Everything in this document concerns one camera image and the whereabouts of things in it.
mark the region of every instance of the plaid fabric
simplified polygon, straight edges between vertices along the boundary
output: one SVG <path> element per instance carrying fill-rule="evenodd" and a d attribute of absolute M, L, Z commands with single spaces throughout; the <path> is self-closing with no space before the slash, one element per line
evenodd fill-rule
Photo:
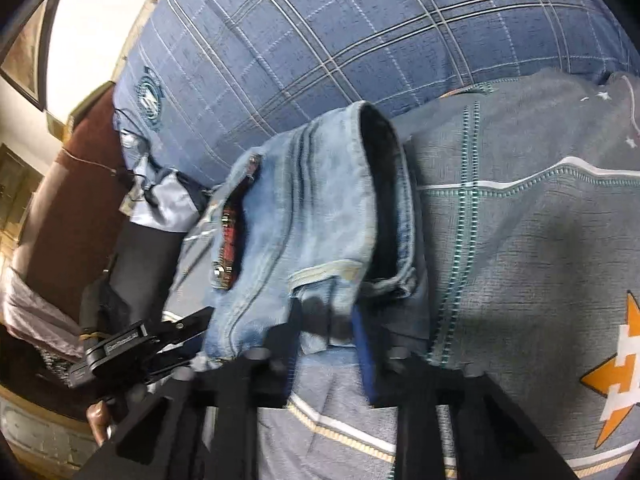
<path fill-rule="evenodd" d="M 393 117 L 545 67 L 601 82 L 640 56 L 601 0 L 161 0 L 114 102 L 159 164 L 209 186 L 332 108 Z"/>

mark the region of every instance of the orange star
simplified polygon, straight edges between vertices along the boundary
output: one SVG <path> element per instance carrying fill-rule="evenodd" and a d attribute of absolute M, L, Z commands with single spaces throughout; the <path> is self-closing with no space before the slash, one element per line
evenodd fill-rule
<path fill-rule="evenodd" d="M 638 309 L 636 299 L 631 292 L 626 294 L 626 324 L 629 326 L 629 337 L 640 335 L 640 309 Z M 616 355 L 614 354 L 591 372 L 587 372 L 580 378 L 580 382 L 604 397 L 608 396 L 609 387 L 614 384 L 620 385 L 620 393 L 628 392 L 631 389 L 631 377 L 636 364 L 636 355 L 626 356 L 622 366 L 616 366 Z M 632 408 L 633 406 L 628 406 L 613 411 L 600 431 L 596 448 L 611 436 Z"/>

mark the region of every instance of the teal stitching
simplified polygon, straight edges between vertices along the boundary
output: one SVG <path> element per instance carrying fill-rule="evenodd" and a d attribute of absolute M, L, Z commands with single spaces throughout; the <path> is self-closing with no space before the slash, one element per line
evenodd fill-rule
<path fill-rule="evenodd" d="M 471 168 L 472 168 L 472 188 L 471 188 L 471 230 L 469 233 L 469 242 L 467 245 L 466 263 L 465 269 L 460 277 L 458 283 L 458 290 L 453 300 L 453 306 L 451 307 L 451 320 L 449 321 L 449 328 L 447 329 L 447 335 L 442 346 L 442 357 L 440 359 L 440 365 L 446 365 L 449 361 L 449 355 L 451 351 L 451 344 L 453 341 L 453 333 L 456 329 L 458 322 L 458 316 L 460 314 L 460 302 L 462 300 L 462 292 L 466 287 L 466 282 L 471 272 L 471 266 L 476 256 L 476 240 L 478 238 L 478 180 L 479 180 L 479 156 L 478 156 L 478 131 L 480 129 L 480 103 L 478 101 L 474 104 L 474 133 L 471 143 Z"/>
<path fill-rule="evenodd" d="M 545 171 L 536 177 L 532 177 L 530 180 L 521 182 L 520 184 L 516 184 L 515 186 L 508 187 L 506 189 L 491 189 L 489 187 L 479 187 L 478 194 L 481 197 L 490 197 L 490 198 L 504 198 L 508 196 L 514 196 L 521 191 L 529 189 L 536 184 L 539 184 L 543 180 L 548 180 L 553 176 L 557 176 L 560 174 L 573 176 L 587 184 L 591 184 L 592 186 L 601 186 L 601 187 L 615 187 L 615 186 L 624 186 L 624 187 L 640 187 L 640 179 L 637 178 L 594 178 L 589 173 L 586 173 L 583 170 L 578 170 L 575 166 L 571 166 L 569 164 L 558 166 L 553 168 L 552 170 Z M 467 195 L 472 195 L 473 189 L 421 189 L 420 192 L 426 193 L 429 196 L 459 196 L 460 191 L 463 191 Z"/>
<path fill-rule="evenodd" d="M 460 162 L 460 178 L 463 183 L 466 182 L 468 175 L 468 144 L 469 144 L 469 107 L 465 107 L 465 111 L 463 113 L 463 126 L 462 126 L 462 155 Z M 436 322 L 436 330 L 434 332 L 434 343 L 431 345 L 431 350 L 428 354 L 428 359 L 433 357 L 433 350 L 435 348 L 435 342 L 438 340 L 440 336 L 440 330 L 442 329 L 442 322 L 444 320 L 444 311 L 447 301 L 451 293 L 453 292 L 453 288 L 456 285 L 456 280 L 458 278 L 458 273 L 460 272 L 460 258 L 462 257 L 462 245 L 463 245 L 463 237 L 465 233 L 465 217 L 466 217 L 466 193 L 464 193 L 464 189 L 460 188 L 458 193 L 459 201 L 458 201 L 458 227 L 456 228 L 456 245 L 453 253 L 453 261 L 451 264 L 451 273 L 449 275 L 449 284 L 447 285 L 447 290 L 442 297 L 442 301 L 440 302 L 440 307 L 438 308 L 438 318 Z"/>

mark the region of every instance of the star print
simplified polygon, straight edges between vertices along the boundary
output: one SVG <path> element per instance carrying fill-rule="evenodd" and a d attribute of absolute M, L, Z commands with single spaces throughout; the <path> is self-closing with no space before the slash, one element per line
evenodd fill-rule
<path fill-rule="evenodd" d="M 626 324 L 621 325 L 620 328 L 626 328 L 628 336 L 631 338 L 640 336 L 640 309 L 638 309 L 636 299 L 631 292 L 626 294 Z M 636 378 L 634 371 L 638 355 L 627 355 L 621 363 L 616 362 L 617 356 L 617 354 L 614 354 L 603 364 L 585 374 L 580 378 L 580 382 L 603 397 L 612 395 L 612 392 L 624 393 L 635 388 L 637 385 L 632 384 L 632 382 Z M 603 412 L 600 420 L 604 422 L 604 425 L 596 441 L 596 448 L 611 436 L 631 412 L 633 406 L 635 406 L 634 403 L 628 406 L 621 406 L 613 410 L 607 418 L 605 418 Z"/>

